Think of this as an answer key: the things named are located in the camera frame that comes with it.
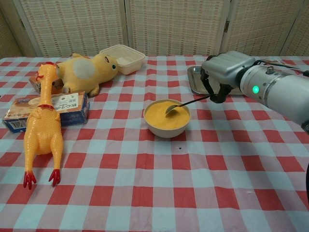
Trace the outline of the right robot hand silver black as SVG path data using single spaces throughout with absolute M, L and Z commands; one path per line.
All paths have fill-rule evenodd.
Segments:
M 240 88 L 244 73 L 255 63 L 255 58 L 246 54 L 229 51 L 209 56 L 201 65 L 200 80 L 214 103 L 223 103 L 228 94 Z M 209 78 L 219 83 L 218 93 L 214 93 Z

